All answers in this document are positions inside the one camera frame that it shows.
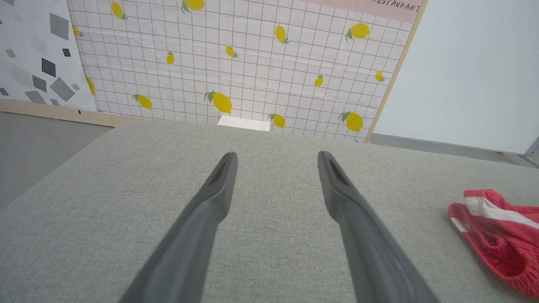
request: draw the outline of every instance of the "pink banner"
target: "pink banner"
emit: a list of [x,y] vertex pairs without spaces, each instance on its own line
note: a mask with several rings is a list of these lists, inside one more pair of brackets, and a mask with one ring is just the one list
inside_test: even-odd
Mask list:
[[413,23],[423,0],[308,0],[335,8]]

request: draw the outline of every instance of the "red cloth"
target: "red cloth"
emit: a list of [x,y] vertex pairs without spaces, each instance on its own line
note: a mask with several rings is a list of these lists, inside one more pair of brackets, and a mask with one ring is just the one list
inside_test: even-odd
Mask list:
[[449,216],[507,286],[539,299],[539,207],[513,206],[492,189],[466,190]]

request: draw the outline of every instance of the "white grid backdrop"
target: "white grid backdrop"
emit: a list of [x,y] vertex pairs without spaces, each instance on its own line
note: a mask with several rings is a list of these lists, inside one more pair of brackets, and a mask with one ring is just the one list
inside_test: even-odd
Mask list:
[[[217,123],[223,114],[204,100],[207,91],[232,101],[232,114],[269,121],[273,132],[361,142],[367,136],[412,24],[296,0],[221,0],[185,15],[181,1],[68,0],[85,72],[94,81],[102,112],[142,119]],[[358,22],[370,30],[346,41]],[[291,42],[275,38],[285,28]],[[230,45],[239,56],[230,58]],[[166,63],[167,51],[173,65]],[[374,75],[382,71],[386,80]],[[321,87],[314,87],[318,74]],[[142,94],[153,110],[131,97]],[[342,112],[364,118],[360,132],[339,123]]]

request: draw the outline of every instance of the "yellow lemon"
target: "yellow lemon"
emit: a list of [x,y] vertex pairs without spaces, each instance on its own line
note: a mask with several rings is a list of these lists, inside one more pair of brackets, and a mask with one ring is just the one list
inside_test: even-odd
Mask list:
[[288,44],[290,42],[288,37],[286,37],[285,29],[280,25],[277,25],[277,28],[275,29],[275,38],[277,38],[280,43]]
[[185,12],[189,12],[189,10],[192,11],[199,11],[206,5],[206,2],[204,0],[184,0],[182,2],[182,13],[185,15]]
[[377,81],[380,81],[380,82],[385,81],[384,75],[382,74],[381,71],[377,71],[374,77],[376,78]]
[[126,13],[123,12],[122,7],[116,2],[112,1],[112,5],[110,6],[110,9],[112,9],[112,13],[118,18],[122,20],[127,20]]
[[348,41],[348,39],[352,39],[352,36],[358,39],[363,39],[368,34],[370,34],[369,27],[365,23],[358,23],[348,30],[346,33],[346,41]]
[[172,64],[174,63],[174,54],[171,51],[168,51],[167,56],[167,63]]
[[324,77],[322,75],[318,75],[318,79],[314,80],[314,86],[319,87],[322,85],[322,82],[324,81]]
[[346,127],[353,132],[359,132],[363,127],[363,118],[356,113],[342,113],[338,116],[338,119],[342,119],[342,122],[346,120]]
[[79,28],[76,27],[75,25],[73,26],[73,33],[77,37],[84,37],[84,34],[81,31],[79,31]]
[[151,101],[150,101],[150,99],[148,99],[148,97],[136,94],[136,95],[133,95],[133,99],[138,101],[140,103],[140,105],[142,105],[142,107],[147,108],[147,109],[151,109]]
[[237,58],[238,53],[234,52],[234,49],[232,46],[226,46],[226,54],[229,55],[231,58]]
[[285,118],[283,118],[281,115],[279,114],[271,114],[268,116],[268,118],[270,120],[273,121],[273,123],[275,123],[275,126],[277,127],[280,127],[280,128],[284,128],[285,127]]
[[90,87],[90,91],[92,92],[92,95],[95,96],[95,85],[94,82],[88,77],[86,77],[86,81],[88,82],[88,86]]
[[204,100],[206,100],[206,97],[210,103],[213,101],[213,105],[220,112],[227,114],[232,112],[232,102],[230,102],[229,97],[215,91],[205,93]]

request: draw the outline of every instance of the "gray fabric upholstery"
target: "gray fabric upholstery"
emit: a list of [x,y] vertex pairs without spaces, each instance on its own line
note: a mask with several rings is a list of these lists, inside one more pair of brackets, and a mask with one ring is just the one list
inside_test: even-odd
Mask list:
[[488,271],[447,208],[494,188],[539,205],[539,170],[369,144],[167,121],[99,137],[0,212],[1,301],[115,301],[225,152],[238,154],[203,301],[353,301],[323,203],[330,151],[444,302],[532,301]]

